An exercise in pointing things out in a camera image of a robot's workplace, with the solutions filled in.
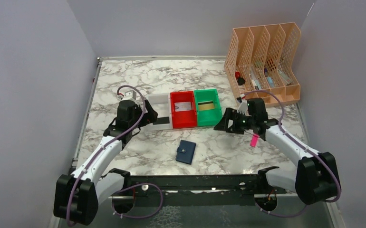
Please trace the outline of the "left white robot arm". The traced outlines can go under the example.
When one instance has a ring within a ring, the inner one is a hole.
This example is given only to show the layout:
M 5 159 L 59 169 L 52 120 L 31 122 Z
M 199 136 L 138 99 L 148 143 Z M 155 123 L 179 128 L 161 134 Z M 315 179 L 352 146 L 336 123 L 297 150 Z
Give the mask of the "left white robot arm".
M 70 175 L 62 174 L 58 178 L 54 216 L 65 219 L 69 227 L 89 225 L 97 214 L 99 197 L 105 193 L 98 184 L 106 167 L 131 140 L 134 129 L 156 122 L 157 117 L 158 113 L 147 99 L 142 107 L 131 99 L 121 101 L 116 117 L 104 130 L 94 152 Z

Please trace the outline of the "white plastic bin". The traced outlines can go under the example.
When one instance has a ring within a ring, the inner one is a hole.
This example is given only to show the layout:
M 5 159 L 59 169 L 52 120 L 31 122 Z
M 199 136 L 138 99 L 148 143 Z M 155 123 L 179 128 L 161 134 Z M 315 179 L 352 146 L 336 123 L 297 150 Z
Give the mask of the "white plastic bin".
M 161 130 L 172 130 L 172 113 L 171 113 L 171 103 L 170 94 L 149 94 L 147 100 L 151 104 L 152 108 L 158 113 L 159 117 L 169 117 L 169 124 L 154 125 L 153 123 L 147 126 L 149 131 L 161 131 Z

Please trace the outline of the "navy blue card holder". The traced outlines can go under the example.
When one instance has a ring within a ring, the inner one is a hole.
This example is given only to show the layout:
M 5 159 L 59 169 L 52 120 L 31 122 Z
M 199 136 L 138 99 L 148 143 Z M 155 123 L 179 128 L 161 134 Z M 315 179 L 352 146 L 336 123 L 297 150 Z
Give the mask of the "navy blue card holder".
M 180 140 L 179 146 L 177 148 L 177 154 L 175 160 L 177 162 L 192 164 L 193 156 L 196 148 L 196 143 Z

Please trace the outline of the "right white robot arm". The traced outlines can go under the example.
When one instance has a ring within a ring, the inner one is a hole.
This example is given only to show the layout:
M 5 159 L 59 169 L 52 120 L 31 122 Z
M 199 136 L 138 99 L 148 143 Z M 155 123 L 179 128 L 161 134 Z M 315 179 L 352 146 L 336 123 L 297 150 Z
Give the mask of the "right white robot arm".
M 319 201 L 333 202 L 340 197 L 341 186 L 335 157 L 321 153 L 290 134 L 274 118 L 269 118 L 261 98 L 243 100 L 237 110 L 226 108 L 216 131 L 244 134 L 251 130 L 260 139 L 279 149 L 295 165 L 292 170 L 270 167 L 258 172 L 256 188 L 268 193 L 274 187 L 290 190 L 311 205 Z

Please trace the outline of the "peach file organizer rack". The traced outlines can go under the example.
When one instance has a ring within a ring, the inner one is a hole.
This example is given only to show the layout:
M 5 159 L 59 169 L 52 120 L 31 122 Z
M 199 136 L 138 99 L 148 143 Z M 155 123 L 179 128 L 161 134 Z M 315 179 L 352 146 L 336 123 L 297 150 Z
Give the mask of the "peach file organizer rack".
M 300 84 L 292 71 L 292 63 L 300 38 L 301 31 L 295 22 L 233 28 L 224 70 L 234 98 L 241 95 L 245 95 L 246 99 L 262 98 L 267 107 L 297 103 L 300 100 Z M 261 90 L 254 88 L 251 67 Z M 287 74 L 293 82 L 284 85 L 277 69 Z M 237 84 L 236 71 L 246 80 L 242 86 Z

